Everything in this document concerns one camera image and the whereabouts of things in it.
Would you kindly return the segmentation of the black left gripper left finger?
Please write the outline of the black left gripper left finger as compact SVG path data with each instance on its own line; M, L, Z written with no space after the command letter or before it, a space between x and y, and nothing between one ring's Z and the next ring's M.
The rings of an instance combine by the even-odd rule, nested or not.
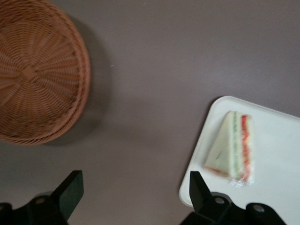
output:
M68 219L84 194L83 172L72 171L49 195L40 195L24 206L13 209L0 204L2 225L67 225Z

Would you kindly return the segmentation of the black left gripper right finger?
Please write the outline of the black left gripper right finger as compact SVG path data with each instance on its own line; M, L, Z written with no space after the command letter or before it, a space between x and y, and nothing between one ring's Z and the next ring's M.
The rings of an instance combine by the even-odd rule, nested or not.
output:
M249 203L245 209L238 207L229 196L212 193L201 174L190 173L189 195L194 211L182 225L284 225L284 220L270 206Z

